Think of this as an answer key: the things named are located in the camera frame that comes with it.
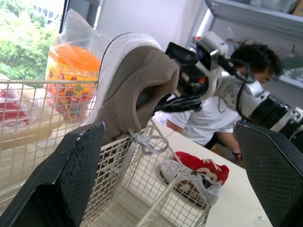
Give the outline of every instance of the table surface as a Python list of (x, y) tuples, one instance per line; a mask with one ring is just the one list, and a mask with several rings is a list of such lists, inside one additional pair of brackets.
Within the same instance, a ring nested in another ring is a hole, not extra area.
[(211, 208), (206, 227), (253, 227), (259, 217), (268, 221), (245, 169), (194, 143), (172, 129), (157, 123), (173, 152), (183, 151), (201, 159), (212, 159), (219, 165), (228, 166), (230, 172), (218, 202)]

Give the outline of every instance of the green foliage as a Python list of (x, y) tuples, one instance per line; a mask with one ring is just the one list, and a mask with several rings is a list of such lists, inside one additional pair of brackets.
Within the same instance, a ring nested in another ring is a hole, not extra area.
[(0, 0), (0, 73), (44, 79), (48, 51), (59, 31), (23, 0)]

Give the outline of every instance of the black cable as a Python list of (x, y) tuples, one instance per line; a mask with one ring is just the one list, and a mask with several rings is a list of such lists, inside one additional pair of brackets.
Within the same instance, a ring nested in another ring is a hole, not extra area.
[[(244, 76), (239, 73), (237, 68), (233, 65), (233, 62), (238, 62), (245, 66), (246, 70), (243, 72)], [(254, 74), (250, 71), (249, 64), (245, 61), (242, 61), (240, 59), (225, 59), (223, 56), (220, 55), (218, 63), (225, 71), (227, 71), (231, 75), (234, 75), (244, 83), (252, 84), (256, 81)]]
[(231, 61), (232, 63), (234, 63), (234, 62), (239, 63), (239, 64), (245, 66), (245, 68), (248, 71), (250, 71), (250, 65), (246, 61), (243, 61), (243, 60), (237, 59), (237, 58), (230, 58), (229, 61)]
[(242, 111), (240, 110), (240, 107), (239, 107), (239, 105), (240, 105), (240, 97), (241, 97), (241, 94), (242, 94), (242, 92), (243, 92), (243, 90), (244, 90), (244, 88), (245, 88), (245, 85), (246, 85), (246, 83), (243, 83), (243, 84), (241, 85), (240, 90), (239, 90), (239, 92), (238, 92), (238, 94), (237, 94), (236, 110), (237, 110), (238, 114), (239, 114), (244, 120), (250, 122), (250, 120), (242, 114)]

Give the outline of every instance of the shoe sole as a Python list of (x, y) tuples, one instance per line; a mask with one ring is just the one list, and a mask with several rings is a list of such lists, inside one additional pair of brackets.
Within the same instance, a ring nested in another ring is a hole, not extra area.
[[(169, 184), (169, 181), (164, 177), (162, 171), (160, 170), (160, 176), (163, 178), (163, 181), (166, 183), (166, 184)], [(200, 207), (200, 208), (203, 208), (205, 209), (206, 208), (206, 205), (205, 204), (202, 204), (198, 201), (196, 201), (195, 199), (193, 199), (192, 197), (190, 197), (189, 195), (187, 195), (186, 193), (184, 193), (184, 191), (180, 190), (179, 188), (177, 187), (174, 187), (174, 190), (177, 191), (178, 193), (180, 193), (183, 197), (185, 197), (187, 200), (189, 200), (190, 202), (192, 202), (193, 204), (195, 204), (196, 206)]]

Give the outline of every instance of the man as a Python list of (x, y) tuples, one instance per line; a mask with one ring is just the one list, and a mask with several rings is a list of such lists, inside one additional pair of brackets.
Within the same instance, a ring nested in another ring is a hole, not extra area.
[[(232, 59), (240, 59), (249, 64), (250, 70), (262, 86), (271, 78), (278, 78), (283, 73), (283, 64), (279, 57), (267, 45), (242, 43), (232, 54)], [(245, 70), (243, 65), (234, 63), (239, 72)], [(233, 123), (240, 119), (236, 111), (229, 109), (224, 101), (213, 96), (205, 101), (201, 111), (182, 113), (156, 112), (153, 119), (192, 141), (205, 146), (214, 133), (219, 141), (232, 153), (240, 154), (237, 140), (233, 136)]]

